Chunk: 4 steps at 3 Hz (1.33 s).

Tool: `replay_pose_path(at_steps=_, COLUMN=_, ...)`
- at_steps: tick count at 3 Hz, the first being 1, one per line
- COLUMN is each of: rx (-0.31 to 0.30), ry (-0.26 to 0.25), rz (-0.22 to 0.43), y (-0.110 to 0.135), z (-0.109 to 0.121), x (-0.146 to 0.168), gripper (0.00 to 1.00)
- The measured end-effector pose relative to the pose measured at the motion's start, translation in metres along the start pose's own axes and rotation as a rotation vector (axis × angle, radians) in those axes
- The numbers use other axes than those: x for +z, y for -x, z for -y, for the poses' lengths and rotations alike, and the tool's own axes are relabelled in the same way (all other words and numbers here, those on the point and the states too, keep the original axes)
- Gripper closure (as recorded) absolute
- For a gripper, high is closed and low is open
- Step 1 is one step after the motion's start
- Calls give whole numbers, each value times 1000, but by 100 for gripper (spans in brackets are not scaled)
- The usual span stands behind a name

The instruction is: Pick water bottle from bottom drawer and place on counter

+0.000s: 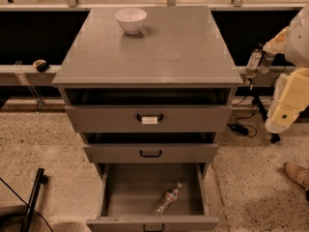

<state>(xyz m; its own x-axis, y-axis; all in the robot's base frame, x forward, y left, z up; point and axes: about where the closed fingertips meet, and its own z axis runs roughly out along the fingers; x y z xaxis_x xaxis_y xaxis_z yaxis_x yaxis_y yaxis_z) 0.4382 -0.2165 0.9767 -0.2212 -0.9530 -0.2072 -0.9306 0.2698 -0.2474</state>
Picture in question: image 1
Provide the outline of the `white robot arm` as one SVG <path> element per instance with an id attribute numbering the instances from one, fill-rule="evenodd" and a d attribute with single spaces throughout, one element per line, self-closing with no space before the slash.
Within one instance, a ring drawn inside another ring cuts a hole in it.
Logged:
<path id="1" fill-rule="evenodd" d="M 309 4 L 263 46 L 263 51 L 283 54 L 287 62 L 295 65 L 290 74 L 279 75 L 265 122 L 267 131 L 280 133 L 309 106 Z"/>

